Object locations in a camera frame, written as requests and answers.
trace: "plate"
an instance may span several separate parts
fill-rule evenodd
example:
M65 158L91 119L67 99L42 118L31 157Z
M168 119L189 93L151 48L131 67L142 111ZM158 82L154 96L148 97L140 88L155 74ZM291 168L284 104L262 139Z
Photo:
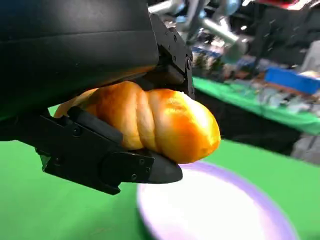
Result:
M155 239L299 239L280 209L241 177L201 161L181 168L181 181L138 185L138 209Z

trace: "green table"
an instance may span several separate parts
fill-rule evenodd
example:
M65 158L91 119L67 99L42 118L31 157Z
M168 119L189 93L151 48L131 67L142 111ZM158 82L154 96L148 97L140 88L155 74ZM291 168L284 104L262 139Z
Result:
M264 118L279 122L295 128L301 132L312 135L320 135L320 118L310 112L292 114L284 107L273 108L268 105L261 105L256 100L253 90L240 84L222 84L208 79L193 78L194 86L221 101L241 107Z
M116 196L41 171L35 150L0 143L1 240L145 240L136 185ZM302 240L320 238L320 168L223 140L205 159L247 178L287 213Z

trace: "table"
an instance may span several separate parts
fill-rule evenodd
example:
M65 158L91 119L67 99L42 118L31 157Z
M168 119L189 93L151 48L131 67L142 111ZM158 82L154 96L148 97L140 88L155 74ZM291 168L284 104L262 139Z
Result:
M193 83L196 89L224 102L241 107L247 111L287 125L301 132L312 135L320 134L319 117L309 112L292 114L284 107L272 108L268 105L261 105L256 100L256 95L253 91L248 92L246 95L242 93L245 90L245 86L243 85L223 84L198 77L193 78Z
M312 113L292 114L285 107L260 104L255 92L243 84L198 77L193 81L195 99L214 114L225 139L290 156L303 133L320 135L320 118ZM308 161L320 163L320 157L313 158Z
M35 150L0 142L0 239L146 240L136 185L106 195L45 174ZM320 238L320 168L223 140L205 159L247 178L287 213L302 240Z

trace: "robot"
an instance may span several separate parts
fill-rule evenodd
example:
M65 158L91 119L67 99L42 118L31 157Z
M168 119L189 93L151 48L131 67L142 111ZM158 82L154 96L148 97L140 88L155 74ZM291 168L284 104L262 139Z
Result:
M183 3L170 0L148 8L143 0L6 2L0 10L0 73L6 83L0 141L30 145L45 173L110 195L120 192L121 182L181 180L177 164L148 150L124 149L122 134L88 112L73 107L68 117L57 119L48 108L128 79L194 99L188 44L197 29L220 34L237 46L238 55L244 48L239 37L201 17L205 0L189 2L186 21L177 27L181 34L168 29L159 15L175 13Z

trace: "golden brown crust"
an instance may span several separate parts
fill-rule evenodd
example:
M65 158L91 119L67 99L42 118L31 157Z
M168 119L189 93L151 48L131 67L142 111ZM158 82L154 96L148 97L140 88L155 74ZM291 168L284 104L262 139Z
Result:
M74 105L122 132L124 147L148 148L180 164L208 156L221 141L211 112L184 93L170 89L146 92L125 81L63 103L55 117L65 115Z

